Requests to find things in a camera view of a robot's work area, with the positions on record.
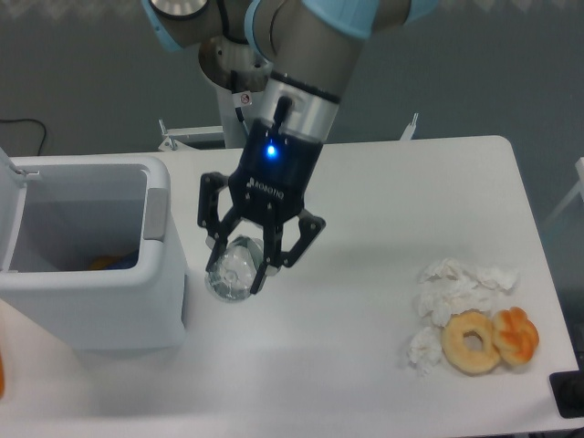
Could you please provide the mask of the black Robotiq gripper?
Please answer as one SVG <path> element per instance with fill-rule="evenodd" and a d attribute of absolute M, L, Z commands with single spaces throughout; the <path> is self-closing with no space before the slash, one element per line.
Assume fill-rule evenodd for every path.
<path fill-rule="evenodd" d="M 318 162 L 323 144 L 279 133 L 256 120 L 247 138 L 240 161 L 229 177 L 219 172 L 204 173 L 200 179 L 197 224 L 206 230 L 211 249 L 205 271 L 227 248 L 228 236 L 237 221 L 246 219 L 263 228 L 263 258 L 251 294 L 257 294 L 266 278 L 280 268 L 292 267 L 326 227 L 326 221 L 305 210 L 304 195 Z M 227 222 L 219 219 L 220 192 L 229 188 L 233 206 Z M 284 224 L 296 217 L 299 236 L 287 250 L 282 249 Z"/>

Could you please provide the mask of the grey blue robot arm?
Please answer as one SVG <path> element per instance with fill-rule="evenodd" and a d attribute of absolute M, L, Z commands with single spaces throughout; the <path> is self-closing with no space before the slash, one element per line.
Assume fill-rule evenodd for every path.
<path fill-rule="evenodd" d="M 433 1 L 146 1 L 169 50 L 219 42 L 219 83 L 260 89 L 245 146 L 230 175 L 200 182 L 197 223 L 215 265 L 244 220 L 263 231 L 251 294 L 305 254 L 325 221 L 304 195 L 360 52 L 370 36 L 429 14 Z"/>

